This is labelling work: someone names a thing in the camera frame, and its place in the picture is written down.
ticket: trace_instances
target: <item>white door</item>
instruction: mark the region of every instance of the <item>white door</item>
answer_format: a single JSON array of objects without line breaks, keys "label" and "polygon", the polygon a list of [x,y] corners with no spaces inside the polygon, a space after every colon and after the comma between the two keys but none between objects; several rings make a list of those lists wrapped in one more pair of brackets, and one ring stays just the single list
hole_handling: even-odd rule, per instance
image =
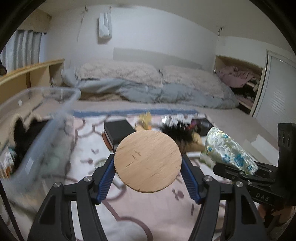
[{"label": "white door", "polygon": [[254,117],[276,139],[278,123],[296,123],[296,63],[268,54],[266,76]]}]

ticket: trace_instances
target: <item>ceiling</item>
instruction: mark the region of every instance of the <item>ceiling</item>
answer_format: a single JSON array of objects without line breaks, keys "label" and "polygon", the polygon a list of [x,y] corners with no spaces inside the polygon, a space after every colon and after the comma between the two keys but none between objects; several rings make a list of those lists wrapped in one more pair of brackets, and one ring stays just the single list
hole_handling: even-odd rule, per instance
[{"label": "ceiling", "polygon": [[85,5],[138,5],[177,14],[221,35],[267,42],[292,52],[272,21],[249,0],[47,0],[39,8],[54,16]]}]

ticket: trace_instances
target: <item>plastic storage box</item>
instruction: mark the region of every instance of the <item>plastic storage box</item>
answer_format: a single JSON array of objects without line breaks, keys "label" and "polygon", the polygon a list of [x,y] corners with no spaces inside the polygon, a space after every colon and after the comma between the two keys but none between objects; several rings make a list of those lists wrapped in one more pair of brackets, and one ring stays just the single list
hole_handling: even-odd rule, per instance
[{"label": "plastic storage box", "polygon": [[72,105],[79,97],[80,91],[72,88],[31,88],[0,106],[0,158],[8,151],[9,129],[16,113],[25,124],[34,113],[50,119],[16,172],[1,179],[12,203],[37,212],[52,185],[64,182],[74,148]]}]

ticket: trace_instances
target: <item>gray curtain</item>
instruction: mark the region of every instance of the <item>gray curtain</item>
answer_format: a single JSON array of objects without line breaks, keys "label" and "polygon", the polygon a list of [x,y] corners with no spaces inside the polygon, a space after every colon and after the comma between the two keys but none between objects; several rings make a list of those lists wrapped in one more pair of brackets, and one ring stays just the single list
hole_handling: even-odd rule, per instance
[{"label": "gray curtain", "polygon": [[16,30],[0,54],[7,71],[39,63],[42,33]]}]

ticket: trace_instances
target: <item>metal bolt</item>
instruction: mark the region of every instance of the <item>metal bolt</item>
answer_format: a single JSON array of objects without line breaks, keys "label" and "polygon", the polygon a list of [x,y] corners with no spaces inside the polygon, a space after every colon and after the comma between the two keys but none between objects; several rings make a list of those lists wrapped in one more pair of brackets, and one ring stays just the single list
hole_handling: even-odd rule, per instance
[{"label": "metal bolt", "polygon": [[61,186],[61,183],[60,182],[54,183],[54,188],[59,188],[60,186]]},{"label": "metal bolt", "polygon": [[88,182],[90,182],[92,180],[92,177],[91,176],[86,176],[83,180],[88,183]]},{"label": "metal bolt", "polygon": [[241,188],[244,184],[242,182],[236,182],[235,185],[237,185],[239,188]]},{"label": "metal bolt", "polygon": [[205,176],[205,181],[211,182],[211,181],[213,181],[213,178],[211,176]]}]

